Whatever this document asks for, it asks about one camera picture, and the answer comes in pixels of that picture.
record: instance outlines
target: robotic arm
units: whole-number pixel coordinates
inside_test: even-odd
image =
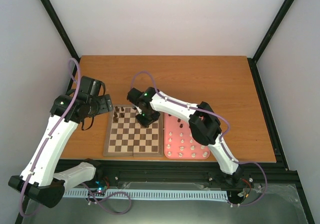
[[[105,94],[105,84],[99,80],[83,76],[80,81],[80,88],[74,104],[65,116],[64,120],[57,126],[52,135],[49,135],[53,126],[56,125],[62,114],[69,106],[72,97],[70,95],[75,90],[70,90],[65,95],[60,95],[55,99],[50,110],[48,125],[45,133],[37,147],[32,159],[22,171],[21,175],[11,176],[8,184],[10,187],[21,192],[27,177],[31,174],[26,189],[25,196],[43,204],[46,207],[53,208],[69,189],[95,179],[99,181],[102,178],[102,169],[99,162],[86,159],[78,166],[60,173],[54,173],[58,160],[77,126],[82,123],[81,129],[84,130],[84,122],[91,118],[93,125],[94,118],[97,115],[110,112],[113,105],[108,94]],[[48,138],[43,148],[42,143]],[[32,165],[35,162],[37,154],[41,152],[36,163],[35,169],[31,172]]]
[[[159,91],[159,94],[153,87],[149,87],[145,92],[136,88],[132,88],[128,92],[127,100],[134,104],[139,112],[136,116],[137,121],[142,126],[148,127],[159,119],[159,112],[164,112],[189,123],[193,139],[201,145],[208,146],[219,163],[221,171],[226,174],[225,181],[228,185],[235,186],[242,176],[243,170],[234,162],[238,160],[232,155],[225,140],[222,138],[222,143],[220,142],[222,134],[220,121],[213,115],[193,109],[202,109],[213,113],[209,104],[206,102],[200,104],[187,103],[170,97],[162,91]]]

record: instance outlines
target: table surface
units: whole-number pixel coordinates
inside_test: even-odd
[[[147,70],[157,88],[177,99],[209,103],[213,111],[226,118],[230,132],[225,141],[240,161],[276,162],[254,81],[245,56],[82,56],[82,76],[103,81],[113,105],[129,104],[127,93],[132,77]],[[139,75],[134,87],[144,91],[150,78]],[[81,131],[81,125],[69,139],[63,159],[174,161],[165,156],[103,156],[108,113],[96,116],[93,127]],[[202,161],[215,161],[211,154]]]

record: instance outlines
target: pink tray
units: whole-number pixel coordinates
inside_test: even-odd
[[[178,122],[178,118],[166,113],[164,115],[164,154],[170,159],[206,159],[210,155],[210,150],[192,138],[188,123],[183,120]]]

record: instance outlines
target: white strip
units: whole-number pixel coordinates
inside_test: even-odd
[[[101,199],[115,192],[125,192],[132,200],[143,201],[216,201],[226,202],[228,199],[226,191],[218,190],[119,190],[109,189],[105,195],[96,194]],[[64,198],[87,198],[88,190],[84,188],[72,188],[67,191]],[[110,199],[127,199],[123,194],[117,194]]]

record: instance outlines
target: light chessboard square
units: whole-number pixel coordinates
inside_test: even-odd
[[[107,157],[156,157],[164,155],[163,115],[148,128],[136,120],[131,105],[114,105],[109,113],[103,155]]]

